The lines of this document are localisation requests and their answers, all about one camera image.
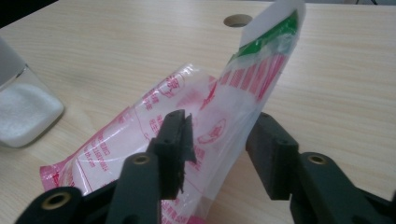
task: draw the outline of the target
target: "table surface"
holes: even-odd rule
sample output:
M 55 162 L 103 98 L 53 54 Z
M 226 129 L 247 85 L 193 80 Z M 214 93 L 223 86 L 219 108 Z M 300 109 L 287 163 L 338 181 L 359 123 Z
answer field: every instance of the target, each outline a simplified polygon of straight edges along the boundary
M 183 63 L 218 77 L 241 28 L 223 20 L 268 3 L 59 1 L 0 30 L 65 105 L 29 147 L 0 148 L 0 222 L 43 192 L 39 166 L 63 160 Z M 307 5 L 300 41 L 264 111 L 301 151 L 333 158 L 353 183 L 396 189 L 396 7 Z M 207 223 L 292 223 L 243 152 Z

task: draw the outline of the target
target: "white object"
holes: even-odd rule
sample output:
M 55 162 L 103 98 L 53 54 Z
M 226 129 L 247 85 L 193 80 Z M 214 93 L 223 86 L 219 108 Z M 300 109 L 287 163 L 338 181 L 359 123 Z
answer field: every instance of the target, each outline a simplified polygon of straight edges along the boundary
M 63 104 L 0 38 L 0 144 L 29 144 L 63 111 Z

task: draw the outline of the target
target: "table hole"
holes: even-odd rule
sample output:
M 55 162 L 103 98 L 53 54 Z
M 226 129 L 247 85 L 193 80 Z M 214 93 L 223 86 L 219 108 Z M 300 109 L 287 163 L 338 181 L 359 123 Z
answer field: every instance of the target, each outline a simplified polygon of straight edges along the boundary
M 229 27 L 244 27 L 252 20 L 251 16 L 245 14 L 235 14 L 224 19 L 224 25 Z

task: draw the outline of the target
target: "plastic wrapper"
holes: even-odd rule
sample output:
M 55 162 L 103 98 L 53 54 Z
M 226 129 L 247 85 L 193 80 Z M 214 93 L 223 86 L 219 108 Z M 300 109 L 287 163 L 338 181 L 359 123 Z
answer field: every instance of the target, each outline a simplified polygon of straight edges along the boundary
M 88 194 L 117 179 L 125 158 L 146 150 L 164 116 L 193 117 L 196 163 L 185 166 L 184 193 L 163 201 L 163 223 L 204 223 L 226 175 L 295 47 L 304 3 L 280 0 L 247 27 L 240 49 L 219 79 L 191 64 L 178 69 L 127 107 L 75 154 L 41 167 L 45 190 L 75 186 Z

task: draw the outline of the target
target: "light wood tabletop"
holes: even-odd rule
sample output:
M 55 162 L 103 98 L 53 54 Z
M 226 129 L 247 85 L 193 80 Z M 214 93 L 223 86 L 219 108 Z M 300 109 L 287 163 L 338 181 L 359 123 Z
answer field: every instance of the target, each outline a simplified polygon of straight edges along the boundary
M 0 223 L 43 187 L 42 165 L 65 159 L 126 106 L 193 63 L 214 77 L 237 51 L 233 14 L 264 2 L 62 0 L 0 30 L 65 105 L 32 145 L 0 148 Z M 263 111 L 300 144 L 334 159 L 353 183 L 385 199 L 396 190 L 396 7 L 310 5 L 300 41 Z M 246 152 L 207 223 L 292 223 Z

